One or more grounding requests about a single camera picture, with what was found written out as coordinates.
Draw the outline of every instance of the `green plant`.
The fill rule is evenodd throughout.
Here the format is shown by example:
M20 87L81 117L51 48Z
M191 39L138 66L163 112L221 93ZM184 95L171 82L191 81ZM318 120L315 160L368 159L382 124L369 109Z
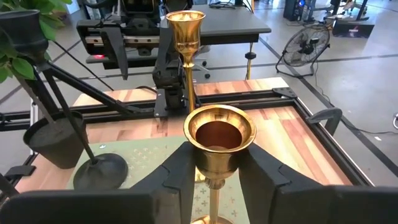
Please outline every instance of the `green plant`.
M55 29L64 24L53 11L64 12L66 9L63 3L71 4L72 0L0 0L0 12L38 9L40 26L45 37L48 40L55 40ZM7 35L0 30L0 83L13 76L18 80L34 79L33 67L27 60L18 56L10 45Z

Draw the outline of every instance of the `gray floor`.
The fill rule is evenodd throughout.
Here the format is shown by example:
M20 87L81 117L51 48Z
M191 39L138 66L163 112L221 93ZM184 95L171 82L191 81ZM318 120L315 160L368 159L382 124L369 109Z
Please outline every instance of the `gray floor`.
M284 2L266 1L256 3L255 14L272 28L270 34L261 35L264 43L254 44L257 58L253 61L252 78L279 77L276 74L274 63L282 52L286 42L302 27L291 26L283 19ZM331 102L343 110L344 116L357 128L372 132L395 131L392 127L392 115L398 108L390 102L398 100L394 93L398 76L398 45L395 40L398 36L398 1L368 1L368 14L376 23L369 39L347 39L331 37L331 48L320 57L317 73L317 85L323 88ZM79 41L74 22L78 19L74 14L72 24L60 30L57 40L64 47L74 46L70 53L81 61L88 56ZM195 73L198 83L219 82L227 80L242 80L246 73L244 66L247 61L244 54L249 50L249 44L214 45L211 51L201 55L208 60L207 67L211 70L211 78L206 80L204 74ZM50 55L57 58L62 51L57 46L50 46ZM107 90L104 85L91 75L69 56L63 55L56 64L85 82ZM104 77L104 81L113 88L121 90L134 88L139 85L153 86L150 75L130 76L123 81L118 70L104 70L101 65L88 65L97 75ZM304 74L308 67L296 68L295 71ZM130 73L150 73L152 68L130 69ZM321 91L315 84L315 78L309 77L298 80L282 76L294 89L303 102L316 112L330 106L319 94ZM77 99L79 92L69 86L58 83L70 105ZM0 105L1 112L20 111L29 109L29 98L18 90L15 80L7 80L0 88L0 98L13 90L15 94ZM3 147L0 148L0 172L5 172L11 166L21 164L29 154L29 149L22 143L23 132L14 131L0 134ZM340 123L335 138L345 148L357 165L371 178L376 185L398 185L398 138L395 134L366 134L351 131Z

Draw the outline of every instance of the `chalice stem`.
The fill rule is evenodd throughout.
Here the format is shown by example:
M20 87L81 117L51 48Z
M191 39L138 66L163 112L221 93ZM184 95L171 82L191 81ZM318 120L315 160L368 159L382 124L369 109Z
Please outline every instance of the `chalice stem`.
M210 224L217 223L219 196L220 196L220 190L210 189Z
M191 113L195 109L195 90L193 89L192 67L185 67L185 73L187 76L189 113Z

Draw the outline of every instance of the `electric fan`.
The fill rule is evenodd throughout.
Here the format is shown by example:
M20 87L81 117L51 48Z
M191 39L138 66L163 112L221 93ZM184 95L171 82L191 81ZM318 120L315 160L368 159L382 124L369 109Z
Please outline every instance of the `electric fan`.
M329 40L329 30L323 24L315 24L303 28L287 42L282 56L280 56L278 63L276 63L276 72L295 78L313 75L315 73L313 64L323 51L330 47ZM312 63L311 73L297 76L282 72L278 69L278 65L282 59L287 66L291 67L301 67L308 63Z

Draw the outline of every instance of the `red light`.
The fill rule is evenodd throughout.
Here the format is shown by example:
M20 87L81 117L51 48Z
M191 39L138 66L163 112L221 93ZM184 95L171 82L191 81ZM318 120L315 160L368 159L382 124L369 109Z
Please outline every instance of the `red light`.
M105 58L105 55L94 55L95 59L102 59Z

